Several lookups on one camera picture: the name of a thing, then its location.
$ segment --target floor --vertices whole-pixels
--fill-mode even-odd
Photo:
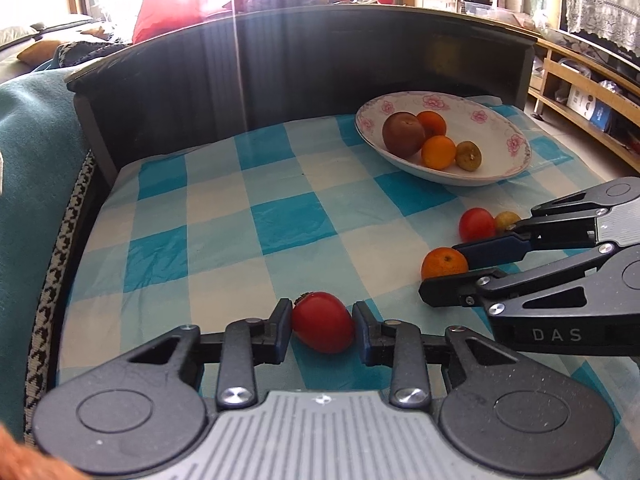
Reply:
[[[529,97],[524,108],[528,116],[533,112],[535,103],[536,100],[533,97]],[[604,180],[613,180],[621,176],[638,176],[638,173],[631,166],[620,160],[597,140],[588,136],[562,115],[547,107],[543,117],[544,121],[535,119],[533,121],[572,150]]]

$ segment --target houndstooth fabric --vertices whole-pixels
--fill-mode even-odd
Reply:
[[[27,361],[27,375],[24,385],[24,441],[32,446],[34,445],[31,428],[33,411],[47,387],[53,315],[58,306],[60,289],[65,277],[66,264],[68,262],[76,224],[78,223],[84,196],[91,182],[94,170],[94,155],[89,152],[82,164],[71,198],[66,206],[65,216],[60,226],[56,245],[49,262],[49,268],[47,269],[45,282],[40,293],[40,301],[33,324]]]

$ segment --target lace curtain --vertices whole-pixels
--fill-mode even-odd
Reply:
[[[569,32],[584,30],[640,56],[640,0],[566,0]]]

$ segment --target white floral bowl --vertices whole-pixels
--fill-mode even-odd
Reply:
[[[382,140],[382,125],[395,112],[417,115],[434,110],[447,121],[447,137],[456,144],[474,142],[482,153],[476,171],[452,164],[443,171],[422,165],[420,152],[408,160],[392,155]],[[511,122],[493,110],[462,97],[437,92],[396,92],[377,97],[356,113],[356,129],[364,141],[401,170],[425,180],[449,186],[486,186],[524,171],[531,160],[526,137]]]

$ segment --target plate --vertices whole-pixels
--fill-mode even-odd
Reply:
[[[474,142],[482,153],[476,171],[465,171],[452,164],[442,171],[422,165],[420,152],[408,160],[392,155],[382,140],[382,125],[395,112],[417,115],[433,110],[447,121],[447,137],[456,144]],[[396,92],[372,99],[356,113],[356,129],[362,139],[391,164],[425,180],[449,186],[487,186],[511,178],[527,169],[531,147],[513,123],[474,101],[438,92]]]

